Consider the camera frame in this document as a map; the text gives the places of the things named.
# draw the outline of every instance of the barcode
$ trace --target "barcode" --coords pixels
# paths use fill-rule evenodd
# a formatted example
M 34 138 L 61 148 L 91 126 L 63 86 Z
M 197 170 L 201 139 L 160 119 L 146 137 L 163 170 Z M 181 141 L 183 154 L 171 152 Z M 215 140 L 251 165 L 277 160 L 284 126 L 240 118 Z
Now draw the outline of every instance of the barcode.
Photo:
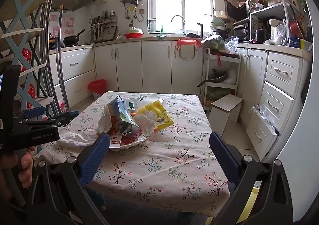
M 159 120 L 156 121 L 157 124 L 161 124 L 165 122 L 165 118 L 161 118 Z

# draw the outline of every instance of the drawer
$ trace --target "drawer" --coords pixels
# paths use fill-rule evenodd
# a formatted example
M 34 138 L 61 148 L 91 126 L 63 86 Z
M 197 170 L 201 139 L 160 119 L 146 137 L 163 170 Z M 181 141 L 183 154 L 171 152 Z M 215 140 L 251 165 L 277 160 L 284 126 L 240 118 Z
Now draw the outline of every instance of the drawer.
M 269 120 L 274 124 L 279 133 L 282 132 L 290 115 L 294 99 L 265 82 L 263 93 L 261 95 L 260 104 L 266 106 Z
M 94 69 L 92 48 L 61 53 L 63 79 L 68 80 Z M 59 83 L 55 54 L 50 55 L 53 84 Z
M 93 80 L 95 80 L 95 73 L 92 70 L 64 82 L 70 107 L 75 106 L 81 100 L 92 94 L 92 92 L 87 89 L 87 86 Z M 60 84 L 56 85 L 54 88 L 58 100 L 62 99 Z
M 301 68 L 302 58 L 269 52 L 266 80 L 296 98 Z
M 257 113 L 253 113 L 246 133 L 260 160 L 264 158 L 277 138 L 275 131 Z

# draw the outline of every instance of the faucet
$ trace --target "faucet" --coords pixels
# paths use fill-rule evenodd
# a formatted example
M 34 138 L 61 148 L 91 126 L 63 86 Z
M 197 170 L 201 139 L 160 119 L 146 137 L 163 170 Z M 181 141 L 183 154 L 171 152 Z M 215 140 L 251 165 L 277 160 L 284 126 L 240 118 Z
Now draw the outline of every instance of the faucet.
M 175 16 L 173 16 L 172 17 L 172 20 L 171 20 L 171 22 L 173 22 L 173 18 L 174 17 L 181 17 L 182 19 L 183 19 L 183 25 L 184 25 L 184 30 L 183 30 L 183 33 L 184 33 L 184 36 L 186 36 L 186 29 L 185 29 L 185 18 L 183 18 L 181 15 L 175 15 Z

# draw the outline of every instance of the black wok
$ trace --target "black wok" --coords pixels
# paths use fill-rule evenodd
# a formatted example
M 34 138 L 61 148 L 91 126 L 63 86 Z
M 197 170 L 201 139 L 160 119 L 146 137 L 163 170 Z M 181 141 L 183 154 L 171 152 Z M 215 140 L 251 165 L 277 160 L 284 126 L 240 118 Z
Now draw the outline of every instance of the black wok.
M 205 79 L 202 82 L 198 84 L 198 87 L 201 87 L 204 85 L 206 82 L 212 82 L 212 83 L 221 83 L 225 79 L 227 79 L 227 71 L 224 69 L 221 70 L 215 70 L 214 68 L 212 69 L 213 74 L 211 76 L 211 79 Z
M 81 32 L 79 32 L 76 35 L 70 35 L 70 36 L 65 37 L 63 39 L 64 45 L 69 46 L 69 45 L 77 44 L 79 39 L 80 39 L 79 35 L 81 33 L 83 33 L 84 31 L 85 31 L 85 29 L 83 29 Z

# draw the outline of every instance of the frying pan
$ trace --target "frying pan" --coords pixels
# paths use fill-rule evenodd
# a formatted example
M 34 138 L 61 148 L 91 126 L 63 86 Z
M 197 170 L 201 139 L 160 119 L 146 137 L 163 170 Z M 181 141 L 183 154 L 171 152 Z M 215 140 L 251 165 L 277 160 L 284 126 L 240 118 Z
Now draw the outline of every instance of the frying pan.
M 305 33 L 304 33 L 299 21 L 296 20 L 296 14 L 292 8 L 292 5 L 290 5 L 290 9 L 292 11 L 293 21 L 289 23 L 289 29 L 294 37 L 300 38 L 300 39 L 305 39 Z
M 85 29 L 83 29 L 81 32 L 79 32 L 79 33 L 76 34 L 76 35 L 70 35 L 70 36 L 65 37 L 65 38 L 63 39 L 64 45 L 69 46 L 69 45 L 73 45 L 73 44 L 78 43 L 78 41 L 79 41 L 79 39 L 80 39 L 79 35 L 80 35 L 81 33 L 83 33 L 84 31 L 85 31 Z
M 220 70 L 215 70 L 214 68 L 212 69 L 213 74 L 211 79 L 205 79 L 202 82 L 200 82 L 197 86 L 201 87 L 204 85 L 206 82 L 213 82 L 213 83 L 221 83 L 225 79 L 227 79 L 227 70 L 220 69 Z

